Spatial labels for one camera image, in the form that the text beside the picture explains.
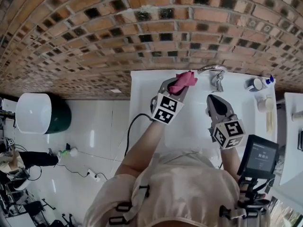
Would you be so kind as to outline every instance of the green trash can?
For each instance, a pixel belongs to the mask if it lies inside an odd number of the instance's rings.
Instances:
[[[16,125],[26,134],[52,134],[65,131],[71,124],[66,102],[45,93],[24,93],[16,107]]]

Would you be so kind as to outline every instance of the display screen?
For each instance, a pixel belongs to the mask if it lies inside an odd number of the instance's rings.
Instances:
[[[270,172],[275,161],[276,150],[253,143],[246,168]]]

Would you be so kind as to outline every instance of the white cup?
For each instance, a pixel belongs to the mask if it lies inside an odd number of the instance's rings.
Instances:
[[[261,99],[258,102],[258,110],[259,112],[270,112],[274,109],[274,101],[271,97],[266,99]]]

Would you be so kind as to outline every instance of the brick wall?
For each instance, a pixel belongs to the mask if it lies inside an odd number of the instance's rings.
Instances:
[[[0,2],[0,93],[129,98],[131,70],[211,63],[303,89],[302,0]]]

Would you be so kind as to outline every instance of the power strip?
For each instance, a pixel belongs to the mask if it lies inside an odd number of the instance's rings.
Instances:
[[[88,169],[87,173],[89,174],[89,176],[94,179],[96,182],[100,182],[100,177],[96,176],[96,173],[94,173],[92,170]]]

